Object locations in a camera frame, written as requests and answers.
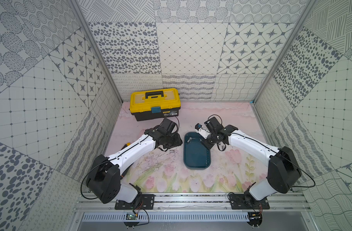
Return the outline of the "teal plastic storage tray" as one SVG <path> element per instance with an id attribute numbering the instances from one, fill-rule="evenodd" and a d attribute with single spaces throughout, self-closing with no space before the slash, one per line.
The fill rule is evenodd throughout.
<path id="1" fill-rule="evenodd" d="M 184 136 L 183 161 L 188 169 L 204 170 L 211 165 L 211 152 L 201 143 L 201 138 L 197 132 L 188 132 Z"/>

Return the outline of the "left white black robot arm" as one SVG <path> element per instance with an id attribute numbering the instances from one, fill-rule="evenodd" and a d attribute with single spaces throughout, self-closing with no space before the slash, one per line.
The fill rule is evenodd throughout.
<path id="1" fill-rule="evenodd" d="M 104 204 L 112 200 L 123 201 L 138 208 L 141 205 L 141 189 L 132 183 L 121 183 L 127 170 L 138 159 L 155 149 L 166 152 L 181 145 L 179 122 L 165 118 L 159 125 L 145 130 L 143 135 L 120 151 L 108 157 L 96 157 L 81 185 L 85 185 L 95 195 L 92 200 L 99 199 Z"/>

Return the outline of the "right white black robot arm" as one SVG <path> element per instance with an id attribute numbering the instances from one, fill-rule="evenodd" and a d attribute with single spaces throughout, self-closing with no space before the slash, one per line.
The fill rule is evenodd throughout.
<path id="1" fill-rule="evenodd" d="M 301 177 L 301 169 L 290 148 L 262 143 L 232 125 L 214 128 L 208 123 L 206 126 L 205 130 L 197 124 L 195 130 L 202 136 L 202 144 L 207 149 L 219 143 L 231 145 L 252 155 L 267 167 L 267 177 L 244 192 L 245 201 L 258 202 L 271 194 L 287 193 Z"/>

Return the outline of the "yellow black plastic toolbox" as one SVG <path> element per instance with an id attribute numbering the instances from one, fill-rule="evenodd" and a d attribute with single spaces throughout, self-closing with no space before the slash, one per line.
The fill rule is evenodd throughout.
<path id="1" fill-rule="evenodd" d="M 137 121 L 178 116 L 179 92 L 175 88 L 134 92 L 129 109 Z"/>

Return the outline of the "left controller board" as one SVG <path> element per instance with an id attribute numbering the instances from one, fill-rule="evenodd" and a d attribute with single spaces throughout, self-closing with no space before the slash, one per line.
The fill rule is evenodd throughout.
<path id="1" fill-rule="evenodd" d="M 124 225 L 127 228 L 134 228 L 139 224 L 139 220 L 137 218 L 137 215 L 134 213 L 127 213 L 126 218 L 124 220 Z"/>

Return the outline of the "controller board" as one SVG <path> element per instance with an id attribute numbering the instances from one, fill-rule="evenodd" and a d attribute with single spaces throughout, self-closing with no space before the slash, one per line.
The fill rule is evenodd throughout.
<path id="1" fill-rule="evenodd" d="M 124 220 L 124 225 L 127 228 L 134 228 L 139 224 L 139 220 L 137 218 L 137 215 L 134 213 L 127 213 L 126 218 Z"/>
<path id="2" fill-rule="evenodd" d="M 248 221 L 247 223 L 252 227 L 252 228 L 259 228 L 260 225 L 262 224 L 262 214 L 261 213 L 254 213 L 254 212 L 248 212 Z"/>

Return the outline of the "right controller board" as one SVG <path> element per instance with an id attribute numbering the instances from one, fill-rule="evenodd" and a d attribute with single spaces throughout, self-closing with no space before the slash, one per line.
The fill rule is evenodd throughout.
<path id="1" fill-rule="evenodd" d="M 247 223 L 252 227 L 252 228 L 259 228 L 260 225 L 262 224 L 262 214 L 261 213 L 254 213 L 254 212 L 248 212 L 248 221 Z"/>

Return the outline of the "aluminium mounting rail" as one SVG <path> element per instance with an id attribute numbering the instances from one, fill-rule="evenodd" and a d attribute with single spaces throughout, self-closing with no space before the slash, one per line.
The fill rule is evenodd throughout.
<path id="1" fill-rule="evenodd" d="M 166 211 L 230 211 L 231 205 L 226 192 L 211 193 L 155 193 L 151 200 L 151 212 Z M 310 212 L 310 206 L 301 192 L 273 194 L 266 197 L 264 203 L 269 205 L 265 212 Z M 99 199 L 87 200 L 78 197 L 74 212 L 110 212 L 115 210 L 118 201 L 104 204 Z"/>

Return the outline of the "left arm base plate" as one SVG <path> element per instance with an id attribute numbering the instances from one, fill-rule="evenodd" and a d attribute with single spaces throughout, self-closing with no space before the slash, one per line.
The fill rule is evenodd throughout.
<path id="1" fill-rule="evenodd" d="M 130 203 L 117 200 L 115 210 L 153 210 L 154 201 L 154 194 L 140 194 Z"/>

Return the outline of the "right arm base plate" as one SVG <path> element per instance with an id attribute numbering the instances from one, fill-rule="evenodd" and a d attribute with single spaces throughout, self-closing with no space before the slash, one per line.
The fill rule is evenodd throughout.
<path id="1" fill-rule="evenodd" d="M 245 194 L 236 194 L 233 192 L 228 193 L 227 197 L 231 208 L 234 210 L 251 209 L 256 211 L 270 209 L 270 205 L 266 197 L 263 200 L 257 201 L 251 196 Z"/>

